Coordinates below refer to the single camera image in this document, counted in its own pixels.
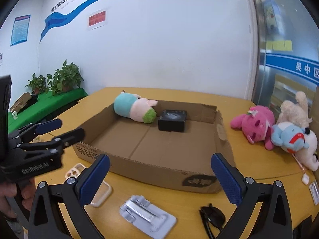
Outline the black sunglasses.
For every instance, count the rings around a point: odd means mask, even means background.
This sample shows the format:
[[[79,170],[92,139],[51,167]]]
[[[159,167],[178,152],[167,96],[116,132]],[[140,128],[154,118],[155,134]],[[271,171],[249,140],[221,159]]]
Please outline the black sunglasses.
[[[212,203],[208,206],[202,206],[199,213],[208,238],[214,239],[215,236],[210,229],[210,224],[221,232],[226,221],[225,215],[220,209],[213,206]]]

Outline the black UGREEN charger box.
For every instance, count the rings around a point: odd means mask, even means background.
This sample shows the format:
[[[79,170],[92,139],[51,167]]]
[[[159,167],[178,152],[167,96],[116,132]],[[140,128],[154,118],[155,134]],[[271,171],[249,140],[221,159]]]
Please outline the black UGREEN charger box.
[[[183,110],[163,110],[157,125],[160,131],[184,132],[187,111]]]

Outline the green covered side table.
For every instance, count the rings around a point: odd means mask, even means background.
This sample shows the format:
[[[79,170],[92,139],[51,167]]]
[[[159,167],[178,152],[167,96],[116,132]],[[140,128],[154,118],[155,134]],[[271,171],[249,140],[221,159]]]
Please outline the green covered side table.
[[[8,131],[10,133],[29,123],[52,120],[75,106],[87,95],[83,88],[76,88],[55,96],[52,95],[52,92],[40,94],[36,103],[17,114],[16,120],[11,113],[8,113]]]

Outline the small cardboard box on table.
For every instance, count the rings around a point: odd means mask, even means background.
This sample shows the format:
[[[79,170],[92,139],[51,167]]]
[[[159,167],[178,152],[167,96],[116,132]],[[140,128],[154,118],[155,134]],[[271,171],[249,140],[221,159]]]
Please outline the small cardboard box on table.
[[[23,107],[28,103],[31,99],[31,94],[29,92],[25,92],[22,94],[16,102],[11,106],[10,112],[13,113],[16,111],[17,113],[23,109]]]

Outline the clear beige phone case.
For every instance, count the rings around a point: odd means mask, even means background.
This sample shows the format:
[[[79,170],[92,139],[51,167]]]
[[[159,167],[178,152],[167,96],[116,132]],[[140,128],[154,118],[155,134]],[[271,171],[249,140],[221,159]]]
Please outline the clear beige phone case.
[[[81,163],[74,165],[65,173],[65,179],[67,180],[71,177],[78,178],[81,172],[85,170],[85,168],[86,167]],[[92,199],[90,205],[95,208],[100,207],[104,203],[104,201],[111,195],[111,193],[112,187],[110,186],[110,184],[103,181],[99,189],[97,190],[94,198]]]

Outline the white earbuds case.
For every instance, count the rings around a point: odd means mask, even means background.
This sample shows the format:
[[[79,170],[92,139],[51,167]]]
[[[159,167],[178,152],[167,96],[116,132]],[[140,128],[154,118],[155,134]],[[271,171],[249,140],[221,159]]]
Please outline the white earbuds case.
[[[303,184],[305,185],[308,185],[309,184],[309,181],[310,181],[310,177],[307,173],[304,173],[303,176],[302,176],[302,182]]]

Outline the potted plant large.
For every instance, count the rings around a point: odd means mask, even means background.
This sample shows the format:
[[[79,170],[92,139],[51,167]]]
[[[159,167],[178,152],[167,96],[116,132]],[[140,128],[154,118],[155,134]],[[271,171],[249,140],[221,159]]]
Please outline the potted plant large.
[[[47,74],[48,89],[53,95],[68,92],[75,87],[80,88],[83,81],[80,68],[73,62],[68,63],[67,60],[54,74]]]

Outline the grey folding phone stand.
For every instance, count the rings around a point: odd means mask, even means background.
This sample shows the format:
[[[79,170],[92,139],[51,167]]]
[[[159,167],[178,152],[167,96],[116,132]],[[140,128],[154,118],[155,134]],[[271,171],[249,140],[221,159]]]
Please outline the grey folding phone stand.
[[[151,238],[167,236],[177,222],[175,216],[153,205],[142,195],[132,195],[119,209],[120,215]]]

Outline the teal pink green plush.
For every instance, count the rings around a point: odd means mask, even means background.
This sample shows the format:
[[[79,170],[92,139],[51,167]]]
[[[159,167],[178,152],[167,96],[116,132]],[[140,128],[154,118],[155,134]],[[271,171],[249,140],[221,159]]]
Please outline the teal pink green plush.
[[[122,91],[113,103],[116,114],[142,123],[154,122],[157,116],[154,107],[157,104],[156,100],[148,100],[138,94],[126,93],[125,91]]]

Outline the blue white plush toy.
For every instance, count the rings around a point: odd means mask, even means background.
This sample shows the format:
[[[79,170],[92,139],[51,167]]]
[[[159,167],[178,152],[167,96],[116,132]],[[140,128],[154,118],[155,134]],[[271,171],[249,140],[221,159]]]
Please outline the blue white plush toy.
[[[286,121],[273,125],[272,129],[271,142],[284,151],[294,154],[301,149],[309,148],[305,140],[305,128]]]

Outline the pink plush toy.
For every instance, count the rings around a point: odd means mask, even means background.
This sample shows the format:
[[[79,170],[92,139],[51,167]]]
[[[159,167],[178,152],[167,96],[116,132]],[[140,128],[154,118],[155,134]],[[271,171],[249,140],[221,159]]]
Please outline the pink plush toy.
[[[230,122],[231,128],[242,130],[251,144],[263,141],[265,148],[269,151],[274,148],[271,142],[273,125],[275,125],[273,112],[261,105],[251,107],[246,114],[236,116]]]

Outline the cream plush toy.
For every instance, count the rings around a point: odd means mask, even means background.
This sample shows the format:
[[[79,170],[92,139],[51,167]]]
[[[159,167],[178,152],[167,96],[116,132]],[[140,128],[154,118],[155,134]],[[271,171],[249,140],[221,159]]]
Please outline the cream plush toy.
[[[290,100],[285,100],[281,106],[277,124],[281,122],[291,122],[301,128],[309,128],[312,119],[308,117],[309,107],[307,96],[304,92],[298,91],[295,95],[296,104]]]

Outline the brown cardboard tray box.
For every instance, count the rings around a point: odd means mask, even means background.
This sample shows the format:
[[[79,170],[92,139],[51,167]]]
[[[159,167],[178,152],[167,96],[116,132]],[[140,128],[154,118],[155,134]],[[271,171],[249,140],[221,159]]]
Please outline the brown cardboard tray box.
[[[156,122],[146,124],[121,117],[110,105],[83,123],[85,138],[74,145],[76,155],[94,162],[106,154],[113,173],[163,188],[220,191],[211,157],[221,153],[231,165],[235,161],[216,106],[160,101],[155,110],[186,111],[185,130],[161,131]]]

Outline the blue wall poster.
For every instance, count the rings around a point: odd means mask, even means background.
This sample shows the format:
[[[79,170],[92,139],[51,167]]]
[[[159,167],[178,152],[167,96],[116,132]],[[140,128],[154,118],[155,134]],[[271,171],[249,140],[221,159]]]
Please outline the blue wall poster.
[[[12,27],[10,45],[14,46],[28,40],[28,30],[31,15],[16,17]]]

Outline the red wall sign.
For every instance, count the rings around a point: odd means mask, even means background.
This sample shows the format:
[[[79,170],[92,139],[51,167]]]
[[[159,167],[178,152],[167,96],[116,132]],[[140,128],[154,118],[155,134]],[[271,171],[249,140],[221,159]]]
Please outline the red wall sign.
[[[102,9],[89,15],[87,29],[89,31],[93,29],[97,29],[99,27],[106,25],[106,23],[107,23],[107,10]]]

